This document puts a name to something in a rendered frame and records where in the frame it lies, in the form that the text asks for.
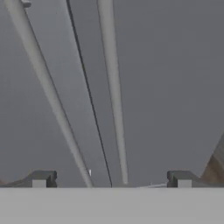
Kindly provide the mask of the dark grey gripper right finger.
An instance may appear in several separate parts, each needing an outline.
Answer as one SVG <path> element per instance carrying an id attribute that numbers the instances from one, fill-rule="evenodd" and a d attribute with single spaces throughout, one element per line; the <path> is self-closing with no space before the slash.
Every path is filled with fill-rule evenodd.
<path id="1" fill-rule="evenodd" d="M 190 187 L 190 188 L 224 188 L 224 184 L 210 184 L 205 180 L 201 180 L 190 171 L 168 171 L 167 172 L 168 187 Z"/>

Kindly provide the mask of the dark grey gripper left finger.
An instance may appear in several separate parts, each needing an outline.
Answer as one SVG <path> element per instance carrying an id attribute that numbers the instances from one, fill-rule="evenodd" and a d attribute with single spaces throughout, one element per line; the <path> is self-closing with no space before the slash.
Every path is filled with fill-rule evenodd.
<path id="1" fill-rule="evenodd" d="M 25 178 L 3 184 L 3 188 L 22 187 L 22 188 L 47 188 L 57 186 L 57 172 L 56 171 L 33 171 Z"/>

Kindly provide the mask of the grey fridge door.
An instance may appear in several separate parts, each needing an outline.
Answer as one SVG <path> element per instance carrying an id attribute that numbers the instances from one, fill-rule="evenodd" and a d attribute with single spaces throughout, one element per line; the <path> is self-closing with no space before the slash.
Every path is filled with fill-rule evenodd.
<path id="1" fill-rule="evenodd" d="M 106 143 L 117 72 L 129 184 L 201 175 L 224 133 L 224 0 L 70 0 Z"/>
<path id="2" fill-rule="evenodd" d="M 22 41 L 0 0 L 0 178 L 55 170 L 60 187 L 85 185 Z M 27 11 L 66 118 L 96 187 L 111 185 L 67 0 L 31 0 Z"/>

